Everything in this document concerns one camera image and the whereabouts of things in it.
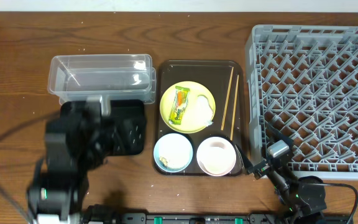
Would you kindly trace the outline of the light blue bowl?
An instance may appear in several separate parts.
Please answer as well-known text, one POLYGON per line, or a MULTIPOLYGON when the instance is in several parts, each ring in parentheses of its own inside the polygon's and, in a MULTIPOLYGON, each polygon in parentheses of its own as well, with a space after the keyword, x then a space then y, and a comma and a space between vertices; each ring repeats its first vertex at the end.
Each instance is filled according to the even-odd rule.
POLYGON ((162 136, 155 144, 154 162, 169 173, 184 171, 193 158, 193 146, 182 134, 170 133, 162 136))

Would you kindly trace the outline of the green snack wrapper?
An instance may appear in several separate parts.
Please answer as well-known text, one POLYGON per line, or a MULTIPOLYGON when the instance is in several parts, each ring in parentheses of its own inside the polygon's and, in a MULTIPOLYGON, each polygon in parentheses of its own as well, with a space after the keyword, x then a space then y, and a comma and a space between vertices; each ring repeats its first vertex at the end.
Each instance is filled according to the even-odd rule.
POLYGON ((189 88, 182 86, 175 87, 175 98, 168 118, 170 124, 179 125, 182 122, 188 104, 189 88))

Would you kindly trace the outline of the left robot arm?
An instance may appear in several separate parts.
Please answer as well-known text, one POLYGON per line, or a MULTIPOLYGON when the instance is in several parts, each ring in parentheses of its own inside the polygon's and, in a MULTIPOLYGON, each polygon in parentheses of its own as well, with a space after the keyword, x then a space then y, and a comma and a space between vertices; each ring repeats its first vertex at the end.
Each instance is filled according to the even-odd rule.
POLYGON ((79 223, 89 188, 87 173, 104 163, 106 103, 65 103, 45 126, 45 158, 38 161, 27 189, 32 223, 79 223))

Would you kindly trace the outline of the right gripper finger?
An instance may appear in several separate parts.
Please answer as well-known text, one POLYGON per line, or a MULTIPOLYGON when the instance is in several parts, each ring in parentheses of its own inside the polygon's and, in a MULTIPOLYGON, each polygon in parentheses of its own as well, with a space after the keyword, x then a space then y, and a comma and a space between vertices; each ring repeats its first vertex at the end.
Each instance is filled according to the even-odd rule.
POLYGON ((242 166, 245 170, 250 169, 253 167, 251 161, 247 158, 244 154, 243 150, 239 148, 238 145, 235 145, 235 149, 237 150, 239 157, 241 158, 242 166))
POLYGON ((276 143, 276 142, 282 140, 288 146, 293 146, 293 139, 284 135, 278 129, 274 128, 271 123, 267 123, 267 132, 268 132, 269 141, 271 143, 276 143))

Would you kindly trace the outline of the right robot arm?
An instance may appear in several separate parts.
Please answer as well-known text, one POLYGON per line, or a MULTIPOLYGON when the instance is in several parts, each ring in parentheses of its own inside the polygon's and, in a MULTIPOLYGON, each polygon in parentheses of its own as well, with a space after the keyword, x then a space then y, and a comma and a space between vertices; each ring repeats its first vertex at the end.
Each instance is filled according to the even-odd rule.
POLYGON ((256 139, 252 142, 253 151, 249 156, 241 154, 243 170, 259 180, 263 177, 272 183, 275 194, 288 211, 277 215, 273 220, 265 217, 268 223, 324 223, 323 210, 326 209, 326 192, 322 180, 314 177, 298 178, 288 167, 294 153, 294 142, 271 124, 264 128, 257 124, 256 139))

